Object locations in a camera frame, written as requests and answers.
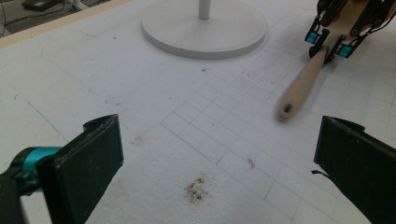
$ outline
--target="white table surface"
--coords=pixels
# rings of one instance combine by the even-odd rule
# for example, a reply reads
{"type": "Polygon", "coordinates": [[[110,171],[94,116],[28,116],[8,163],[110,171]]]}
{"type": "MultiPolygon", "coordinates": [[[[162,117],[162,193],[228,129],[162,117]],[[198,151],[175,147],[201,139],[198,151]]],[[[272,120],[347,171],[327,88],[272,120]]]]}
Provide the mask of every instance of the white table surface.
{"type": "MultiPolygon", "coordinates": [[[[117,113],[125,163],[87,223],[369,223],[310,170],[323,115],[396,147],[396,23],[324,66],[303,110],[280,123],[277,100],[308,61],[317,1],[247,0],[267,19],[265,40],[221,61],[150,45],[140,18],[153,2],[0,43],[0,170],[26,147],[64,146],[86,121],[117,113]],[[199,177],[208,194],[191,203],[186,187],[199,177]]],[[[50,223],[41,193],[23,201],[31,223],[50,223]]]]}

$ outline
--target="white surface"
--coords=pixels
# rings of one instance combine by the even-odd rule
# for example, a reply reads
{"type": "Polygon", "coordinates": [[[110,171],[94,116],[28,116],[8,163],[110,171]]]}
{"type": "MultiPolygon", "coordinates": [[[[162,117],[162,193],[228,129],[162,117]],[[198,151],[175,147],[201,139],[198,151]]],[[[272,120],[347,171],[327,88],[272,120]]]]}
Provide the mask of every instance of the white surface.
{"type": "MultiPolygon", "coordinates": [[[[277,101],[308,60],[316,1],[248,2],[269,31],[229,60],[153,47],[140,23],[148,0],[2,49],[0,170],[25,147],[63,146],[84,122],[118,113],[125,163],[87,223],[369,223],[310,169],[323,115],[396,147],[395,23],[326,65],[301,113],[278,123],[277,101]],[[210,196],[193,204],[185,188],[203,175],[210,196]]],[[[31,223],[50,223],[40,194],[25,201],[31,223]]]]}
{"type": "Polygon", "coordinates": [[[264,39],[266,21],[256,8],[240,0],[158,1],[145,10],[142,27],[159,49],[194,59],[226,59],[246,54],[264,39]]]}

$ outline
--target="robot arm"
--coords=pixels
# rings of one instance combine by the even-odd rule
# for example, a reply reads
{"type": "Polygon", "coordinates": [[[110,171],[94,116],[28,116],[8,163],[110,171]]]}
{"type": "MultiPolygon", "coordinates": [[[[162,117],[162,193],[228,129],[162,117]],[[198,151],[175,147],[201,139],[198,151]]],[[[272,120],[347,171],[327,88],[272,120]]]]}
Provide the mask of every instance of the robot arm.
{"type": "MultiPolygon", "coordinates": [[[[369,34],[377,32],[387,26],[396,13],[396,0],[349,0],[366,4],[364,10],[351,27],[348,34],[339,36],[337,42],[330,48],[325,63],[334,58],[334,54],[348,58],[369,34]]],[[[314,45],[309,50],[312,58],[322,48],[324,41],[330,34],[328,27],[337,20],[348,0],[319,0],[318,15],[308,31],[305,41],[314,45]]]]}
{"type": "Polygon", "coordinates": [[[42,189],[52,223],[81,224],[123,164],[117,115],[91,120],[64,147],[28,147],[0,175],[0,222],[25,224],[20,197],[42,189]]]}

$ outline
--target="wooden brush handle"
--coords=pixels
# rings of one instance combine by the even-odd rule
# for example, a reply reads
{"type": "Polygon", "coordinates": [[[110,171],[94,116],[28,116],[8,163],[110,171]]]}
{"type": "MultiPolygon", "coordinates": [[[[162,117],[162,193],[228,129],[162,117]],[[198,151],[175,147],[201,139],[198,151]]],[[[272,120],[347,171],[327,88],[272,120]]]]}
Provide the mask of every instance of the wooden brush handle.
{"type": "Polygon", "coordinates": [[[328,48],[322,48],[291,82],[280,99],[276,111],[280,119],[290,119],[304,104],[315,84],[315,80],[326,58],[327,51],[328,48]]]}

